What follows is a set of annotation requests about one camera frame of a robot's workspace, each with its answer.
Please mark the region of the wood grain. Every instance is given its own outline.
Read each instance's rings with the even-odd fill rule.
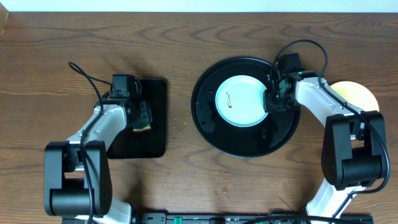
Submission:
[[[351,80],[375,94],[392,176],[382,192],[356,197],[347,211],[370,213],[376,223],[398,222],[397,14],[16,12],[0,42],[0,223],[60,222],[44,212],[44,147],[78,130],[96,101],[90,84],[69,69],[70,60],[108,81],[116,72],[168,80],[165,156],[109,161],[118,198],[140,210],[169,212],[301,209],[323,180],[323,127],[305,108],[289,143],[256,159],[211,147],[190,113],[193,87],[209,66],[237,55],[272,60],[296,39],[327,49],[329,82]],[[300,52],[308,69],[323,63],[308,44],[288,52]]]

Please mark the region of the yellow round object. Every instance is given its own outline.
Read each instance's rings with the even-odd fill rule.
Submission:
[[[364,111],[379,111],[376,97],[361,84],[349,81],[338,82],[330,86],[346,101]]]

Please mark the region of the small plate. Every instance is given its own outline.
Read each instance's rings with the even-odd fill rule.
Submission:
[[[216,93],[216,107],[224,120],[238,127],[260,123],[268,113],[263,108],[266,86],[248,75],[225,80]]]

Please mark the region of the black tray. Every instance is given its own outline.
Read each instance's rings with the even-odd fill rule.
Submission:
[[[240,128],[225,121],[218,113],[215,95],[228,78],[248,75],[260,80],[267,88],[272,65],[252,57],[234,57],[210,67],[193,89],[191,111],[200,134],[217,149],[238,157],[265,156],[282,147],[293,135],[300,119],[300,107],[270,113],[259,124]]]
[[[167,84],[164,80],[141,80],[141,84],[141,99],[149,102],[152,111],[151,130],[122,130],[107,151],[109,159],[156,158],[166,150]]]

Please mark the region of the green switch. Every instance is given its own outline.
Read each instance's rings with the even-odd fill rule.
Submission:
[[[182,224],[182,217],[175,217],[174,224]]]

